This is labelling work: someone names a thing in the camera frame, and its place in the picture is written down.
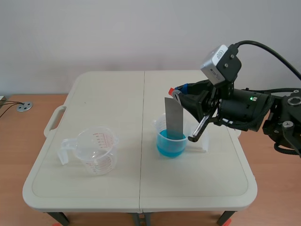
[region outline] plastic measuring cup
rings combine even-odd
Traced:
[[[166,116],[163,114],[157,120],[153,121],[153,125],[157,132],[157,149],[167,157],[177,157],[185,149],[188,136],[191,134],[191,124],[187,120],[183,120],[183,139],[167,138]]]
[[[91,127],[81,132],[77,138],[63,140],[57,154],[64,165],[69,161],[68,151],[73,151],[90,173],[101,175],[115,167],[117,143],[118,139],[108,128]]]

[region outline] screw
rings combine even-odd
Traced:
[[[285,122],[282,123],[282,126],[284,128],[290,128],[290,127],[293,126],[293,122],[292,121],[285,121]]]

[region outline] wooden floor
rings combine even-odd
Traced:
[[[43,130],[66,95],[13,96],[33,101],[31,110],[15,106],[0,118],[0,226],[56,225],[47,214],[29,208],[22,188],[45,141]],[[254,203],[233,215],[231,226],[301,225],[301,159],[280,154],[260,132],[243,132],[240,142],[258,184]],[[215,226],[221,212],[162,212],[151,216],[152,226]],[[133,226],[124,213],[66,213],[71,226]]]

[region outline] table leg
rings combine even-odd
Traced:
[[[140,217],[139,217],[139,213],[130,213],[133,217],[133,221],[135,223],[135,226],[141,226],[140,225]]]
[[[230,217],[235,213],[236,211],[225,211],[221,217],[218,219],[217,224],[219,226],[223,226],[227,220],[230,219]]]
[[[144,213],[145,225],[151,226],[151,213]]]
[[[47,213],[47,214],[49,214],[52,218],[54,218],[61,225],[63,225],[63,226],[68,226],[69,225],[68,218],[62,212],[50,212],[50,213]]]

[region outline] table handle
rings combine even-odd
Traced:
[[[64,105],[61,105],[59,107],[57,107],[55,109],[55,111],[53,112],[49,122],[47,123],[47,126],[45,127],[44,129],[44,136],[47,137],[49,132],[52,130],[53,126],[57,123],[57,120],[58,120],[58,116],[59,114],[62,112],[62,111],[65,111],[66,110],[66,106]]]

